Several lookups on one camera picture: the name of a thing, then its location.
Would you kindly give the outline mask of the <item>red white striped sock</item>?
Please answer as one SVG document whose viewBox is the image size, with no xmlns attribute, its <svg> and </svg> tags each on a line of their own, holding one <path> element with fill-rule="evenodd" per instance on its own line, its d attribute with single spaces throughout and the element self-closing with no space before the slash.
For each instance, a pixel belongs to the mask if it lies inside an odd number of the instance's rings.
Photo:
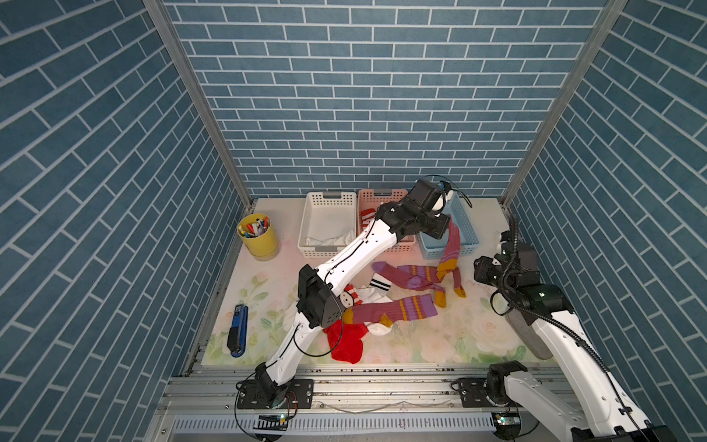
<svg viewBox="0 0 707 442">
<path fill-rule="evenodd" d="M 375 219 L 377 210 L 374 208 L 364 209 L 359 212 L 360 231 L 363 232 Z"/>
</svg>

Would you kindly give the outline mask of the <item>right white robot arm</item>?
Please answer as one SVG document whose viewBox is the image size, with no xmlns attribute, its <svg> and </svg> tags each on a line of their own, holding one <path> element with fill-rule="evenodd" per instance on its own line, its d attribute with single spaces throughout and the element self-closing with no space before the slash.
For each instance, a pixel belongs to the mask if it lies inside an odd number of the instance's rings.
<svg viewBox="0 0 707 442">
<path fill-rule="evenodd" d="M 489 367 L 486 392 L 492 403 L 519 405 L 561 441 L 674 441 L 666 425 L 651 422 L 611 373 L 585 334 L 569 298 L 556 285 L 541 283 L 535 250 L 519 241 L 509 221 L 495 257 L 474 262 L 474 279 L 506 301 L 508 313 L 541 340 L 558 363 L 581 408 L 544 387 L 517 361 Z"/>
</svg>

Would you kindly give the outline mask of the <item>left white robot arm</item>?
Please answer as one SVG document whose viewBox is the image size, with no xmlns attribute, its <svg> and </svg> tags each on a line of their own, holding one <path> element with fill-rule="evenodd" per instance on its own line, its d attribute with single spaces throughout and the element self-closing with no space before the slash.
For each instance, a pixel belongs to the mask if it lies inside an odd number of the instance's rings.
<svg viewBox="0 0 707 442">
<path fill-rule="evenodd" d="M 373 221 L 341 252 L 316 268 L 307 264 L 300 269 L 294 322 L 274 355 L 254 370 L 257 394 L 265 407 L 282 403 L 314 339 L 342 320 L 340 296 L 354 276 L 405 237 L 419 233 L 443 237 L 451 221 L 443 210 L 453 194 L 447 182 L 418 180 L 398 202 L 381 204 Z"/>
</svg>

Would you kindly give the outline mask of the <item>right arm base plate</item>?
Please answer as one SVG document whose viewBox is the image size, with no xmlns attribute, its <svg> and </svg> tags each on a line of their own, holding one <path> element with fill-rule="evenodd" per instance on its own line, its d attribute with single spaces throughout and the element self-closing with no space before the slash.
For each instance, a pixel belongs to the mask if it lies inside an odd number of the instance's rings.
<svg viewBox="0 0 707 442">
<path fill-rule="evenodd" d="M 519 403 L 506 396 L 504 388 L 495 380 L 489 383 L 482 378 L 460 378 L 450 383 L 450 388 L 460 396 L 461 405 L 471 408 L 515 408 Z"/>
</svg>

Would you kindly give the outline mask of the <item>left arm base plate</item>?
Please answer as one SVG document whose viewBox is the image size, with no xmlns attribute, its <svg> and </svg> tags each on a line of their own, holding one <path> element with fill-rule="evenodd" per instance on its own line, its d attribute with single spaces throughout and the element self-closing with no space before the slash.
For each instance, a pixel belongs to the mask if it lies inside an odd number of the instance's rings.
<svg viewBox="0 0 707 442">
<path fill-rule="evenodd" d="M 313 393 L 313 379 L 293 379 L 275 387 L 263 387 L 257 379 L 248 379 L 237 386 L 236 405 L 239 410 L 310 409 Z"/>
</svg>

